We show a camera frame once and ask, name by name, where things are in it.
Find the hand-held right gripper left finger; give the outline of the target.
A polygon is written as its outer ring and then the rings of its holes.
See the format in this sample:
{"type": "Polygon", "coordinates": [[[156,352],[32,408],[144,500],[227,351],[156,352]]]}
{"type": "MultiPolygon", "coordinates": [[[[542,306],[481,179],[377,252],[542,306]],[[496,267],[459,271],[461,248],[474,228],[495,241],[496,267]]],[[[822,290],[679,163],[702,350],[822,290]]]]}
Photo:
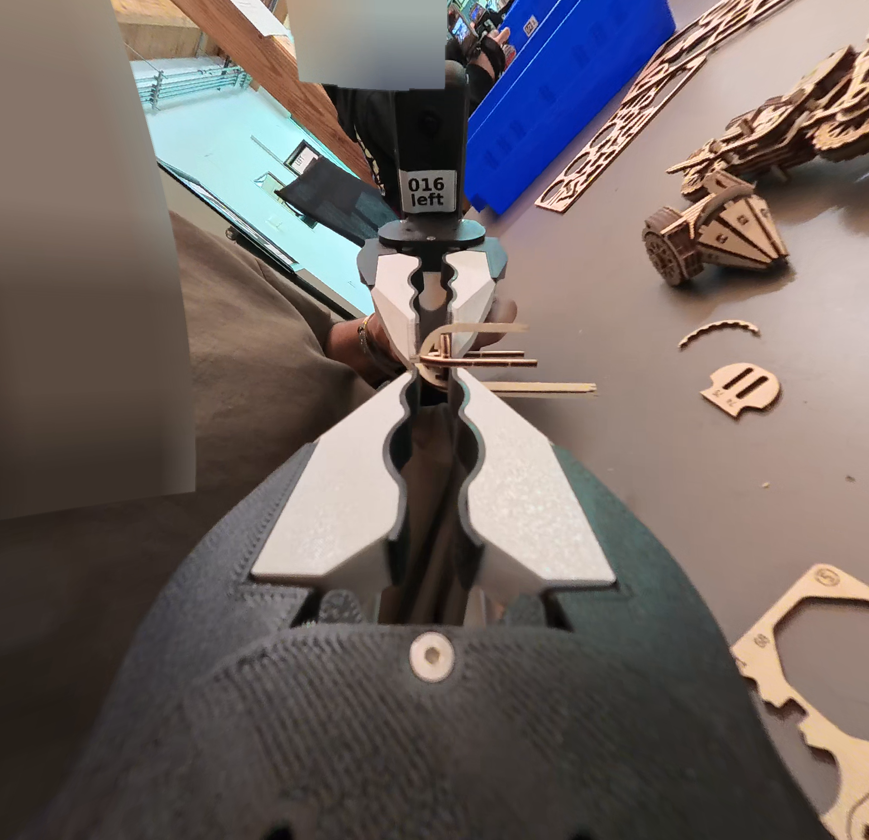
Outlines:
{"type": "Polygon", "coordinates": [[[351,590],[399,585],[407,567],[407,485],[418,375],[381,388],[315,443],[263,548],[255,581],[351,590]]]}

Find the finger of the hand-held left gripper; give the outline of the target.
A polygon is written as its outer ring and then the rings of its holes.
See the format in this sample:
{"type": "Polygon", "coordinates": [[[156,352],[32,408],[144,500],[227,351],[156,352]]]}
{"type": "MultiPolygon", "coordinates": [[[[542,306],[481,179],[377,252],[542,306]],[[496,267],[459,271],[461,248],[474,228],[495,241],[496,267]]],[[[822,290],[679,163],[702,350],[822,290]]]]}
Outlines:
{"type": "Polygon", "coordinates": [[[449,299],[445,320],[448,326],[482,324],[492,302],[496,279],[484,249],[459,250],[445,255],[449,299]]]}
{"type": "Polygon", "coordinates": [[[421,259],[401,252],[379,254],[371,288],[375,311],[382,321],[393,351],[405,365],[412,365],[420,349],[418,290],[413,276],[421,259]]]}

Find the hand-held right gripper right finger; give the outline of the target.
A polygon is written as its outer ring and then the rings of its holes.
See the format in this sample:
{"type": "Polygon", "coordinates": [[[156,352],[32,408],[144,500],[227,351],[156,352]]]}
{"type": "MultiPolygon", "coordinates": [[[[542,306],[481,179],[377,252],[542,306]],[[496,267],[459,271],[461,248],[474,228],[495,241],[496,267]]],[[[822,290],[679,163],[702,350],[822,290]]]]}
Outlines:
{"type": "Polygon", "coordinates": [[[502,606],[521,594],[614,585],[549,439],[468,370],[453,379],[463,393],[462,427],[477,450],[460,492],[462,524],[482,548],[473,585],[502,606]]]}

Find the small wooden puzzle assembly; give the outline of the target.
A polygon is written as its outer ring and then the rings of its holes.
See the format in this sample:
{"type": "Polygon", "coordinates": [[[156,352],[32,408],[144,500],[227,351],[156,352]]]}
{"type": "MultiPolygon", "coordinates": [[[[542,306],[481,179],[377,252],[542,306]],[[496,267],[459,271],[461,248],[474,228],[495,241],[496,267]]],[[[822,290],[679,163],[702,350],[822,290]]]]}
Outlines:
{"type": "MultiPolygon", "coordinates": [[[[523,350],[489,350],[474,348],[482,334],[505,336],[526,333],[527,324],[518,323],[456,323],[433,330],[410,357],[422,379],[438,388],[447,389],[451,373],[459,369],[494,369],[537,367],[537,360],[525,356],[523,350]]],[[[597,385],[581,382],[484,381],[483,387],[500,398],[572,398],[592,396],[597,385]]]]}

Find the person's left hand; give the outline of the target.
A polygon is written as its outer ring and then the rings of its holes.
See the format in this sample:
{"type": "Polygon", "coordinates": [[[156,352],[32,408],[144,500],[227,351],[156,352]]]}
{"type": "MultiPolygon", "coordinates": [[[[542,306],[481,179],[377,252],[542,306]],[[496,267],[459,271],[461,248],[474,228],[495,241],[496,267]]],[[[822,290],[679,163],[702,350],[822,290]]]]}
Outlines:
{"type": "MultiPolygon", "coordinates": [[[[485,318],[487,324],[507,324],[516,321],[518,307],[514,300],[494,299],[492,307],[485,318]]],[[[387,378],[395,378],[406,366],[393,349],[386,328],[377,312],[373,312],[362,320],[359,330],[360,340],[367,363],[376,369],[366,370],[372,378],[378,379],[378,384],[387,378]]]]}

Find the blue plastic bin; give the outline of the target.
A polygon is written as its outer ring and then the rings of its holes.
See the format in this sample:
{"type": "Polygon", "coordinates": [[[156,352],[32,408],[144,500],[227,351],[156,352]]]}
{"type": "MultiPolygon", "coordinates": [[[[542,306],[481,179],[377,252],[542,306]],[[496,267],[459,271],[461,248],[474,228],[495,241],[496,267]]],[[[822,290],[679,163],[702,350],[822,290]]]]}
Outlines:
{"type": "Polygon", "coordinates": [[[465,196],[504,213],[674,32],[668,0],[516,0],[516,57],[469,119],[465,196]]]}

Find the wooden puzzle sheet round holes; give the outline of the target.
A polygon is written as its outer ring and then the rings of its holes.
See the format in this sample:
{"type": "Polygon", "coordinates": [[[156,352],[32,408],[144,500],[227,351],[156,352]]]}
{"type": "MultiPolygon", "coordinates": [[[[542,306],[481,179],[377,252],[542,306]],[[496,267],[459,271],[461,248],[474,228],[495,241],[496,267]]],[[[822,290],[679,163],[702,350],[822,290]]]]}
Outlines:
{"type": "Polygon", "coordinates": [[[665,44],[649,61],[612,117],[535,201],[564,213],[630,145],[707,61],[711,30],[695,29],[665,44]]]}

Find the round slotted wooden piece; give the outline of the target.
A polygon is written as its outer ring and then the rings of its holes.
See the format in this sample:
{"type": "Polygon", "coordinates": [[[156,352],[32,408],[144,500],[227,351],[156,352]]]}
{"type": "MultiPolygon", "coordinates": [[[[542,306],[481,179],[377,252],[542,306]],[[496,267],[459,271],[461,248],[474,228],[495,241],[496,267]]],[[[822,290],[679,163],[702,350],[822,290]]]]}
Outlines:
{"type": "Polygon", "coordinates": [[[710,386],[700,396],[731,418],[742,411],[766,411],[779,398],[778,378],[770,371],[749,363],[725,365],[710,375],[710,386]]]}

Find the curved toothed wooden piece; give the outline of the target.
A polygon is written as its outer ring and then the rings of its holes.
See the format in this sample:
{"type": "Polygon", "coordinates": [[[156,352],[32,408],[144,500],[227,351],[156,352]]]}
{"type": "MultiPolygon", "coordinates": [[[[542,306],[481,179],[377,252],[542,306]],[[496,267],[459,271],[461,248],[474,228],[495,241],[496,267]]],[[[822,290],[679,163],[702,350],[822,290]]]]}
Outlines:
{"type": "Polygon", "coordinates": [[[742,319],[723,319],[719,321],[714,321],[711,323],[703,324],[700,327],[692,330],[689,334],[685,335],[683,338],[679,340],[677,345],[678,350],[684,350],[687,346],[689,346],[693,341],[700,338],[701,336],[707,335],[714,331],[719,331],[723,329],[734,329],[734,330],[742,330],[746,331],[752,336],[760,337],[762,335],[760,328],[746,320],[742,319]]]}

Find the wooden cone wheel model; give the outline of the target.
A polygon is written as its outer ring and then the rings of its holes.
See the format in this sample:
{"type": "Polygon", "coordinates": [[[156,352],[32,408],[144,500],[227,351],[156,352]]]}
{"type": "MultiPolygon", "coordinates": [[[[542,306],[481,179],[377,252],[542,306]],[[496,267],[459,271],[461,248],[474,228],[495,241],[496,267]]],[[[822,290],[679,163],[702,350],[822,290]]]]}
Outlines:
{"type": "Polygon", "coordinates": [[[751,183],[715,171],[702,184],[706,196],[685,211],[665,206],[646,220],[642,241],[667,284],[679,287],[710,264],[765,270],[789,257],[766,201],[751,183]]]}

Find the large wooden puzzle sheet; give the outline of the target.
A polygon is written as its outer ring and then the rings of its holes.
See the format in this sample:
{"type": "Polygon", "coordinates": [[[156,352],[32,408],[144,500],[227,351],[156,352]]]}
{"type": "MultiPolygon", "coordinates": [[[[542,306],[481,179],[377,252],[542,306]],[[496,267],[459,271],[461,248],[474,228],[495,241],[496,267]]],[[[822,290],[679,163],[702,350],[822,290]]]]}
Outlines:
{"type": "Polygon", "coordinates": [[[831,564],[815,564],[732,645],[731,653],[741,675],[756,683],[762,701],[775,708],[796,704],[803,711],[798,729],[805,744],[834,759],[838,790],[820,817],[826,830],[838,839],[867,838],[868,743],[842,731],[794,689],[779,658],[776,628],[810,599],[867,604],[868,586],[831,564]]]}

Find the wooden puzzle sheet small cutouts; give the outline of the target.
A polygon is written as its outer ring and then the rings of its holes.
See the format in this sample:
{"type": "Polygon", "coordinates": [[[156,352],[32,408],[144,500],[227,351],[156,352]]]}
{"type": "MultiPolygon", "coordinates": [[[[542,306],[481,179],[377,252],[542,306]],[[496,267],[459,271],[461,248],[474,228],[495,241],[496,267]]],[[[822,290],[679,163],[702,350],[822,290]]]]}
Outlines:
{"type": "Polygon", "coordinates": [[[658,52],[665,63],[705,56],[755,24],[765,21],[793,0],[721,0],[675,33],[658,52]]]}

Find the wooden motorcycle model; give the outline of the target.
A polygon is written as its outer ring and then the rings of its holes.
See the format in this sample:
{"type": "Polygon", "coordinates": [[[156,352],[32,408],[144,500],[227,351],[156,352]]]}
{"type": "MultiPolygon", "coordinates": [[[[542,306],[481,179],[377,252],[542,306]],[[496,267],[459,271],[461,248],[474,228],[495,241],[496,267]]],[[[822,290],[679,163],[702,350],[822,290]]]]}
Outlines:
{"type": "Polygon", "coordinates": [[[712,172],[756,182],[815,158],[851,160],[868,152],[868,48],[847,45],[818,63],[787,94],[734,117],[723,134],[668,168],[680,192],[697,199],[712,172]]]}

